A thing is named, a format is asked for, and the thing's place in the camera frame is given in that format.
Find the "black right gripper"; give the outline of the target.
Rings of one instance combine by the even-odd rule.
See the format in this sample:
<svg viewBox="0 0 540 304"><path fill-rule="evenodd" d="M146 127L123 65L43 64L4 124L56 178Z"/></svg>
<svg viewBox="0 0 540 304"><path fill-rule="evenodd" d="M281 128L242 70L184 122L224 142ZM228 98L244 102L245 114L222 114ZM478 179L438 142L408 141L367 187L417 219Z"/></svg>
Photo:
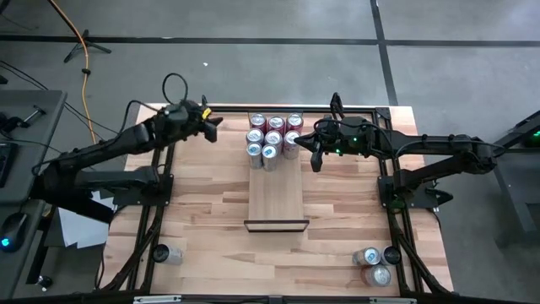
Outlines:
<svg viewBox="0 0 540 304"><path fill-rule="evenodd" d="M312 153L310 165L314 172L321 170L322 156L331 153L381 157L381 131L362 117L324 117L314 123L313 133L300 135L294 141Z"/></svg>

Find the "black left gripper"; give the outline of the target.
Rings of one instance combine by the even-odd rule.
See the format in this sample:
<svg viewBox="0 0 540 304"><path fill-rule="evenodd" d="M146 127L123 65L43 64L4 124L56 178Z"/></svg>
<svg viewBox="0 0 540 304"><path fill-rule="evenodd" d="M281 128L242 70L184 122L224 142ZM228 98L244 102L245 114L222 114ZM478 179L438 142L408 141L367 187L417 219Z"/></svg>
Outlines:
<svg viewBox="0 0 540 304"><path fill-rule="evenodd" d="M159 141L174 143L186 141L190 136L199 133L215 143L218 139L217 126L222 117L211 117L211 108L203 102L201 105L192 100L184 100L179 104L168 105L159 112Z"/></svg>

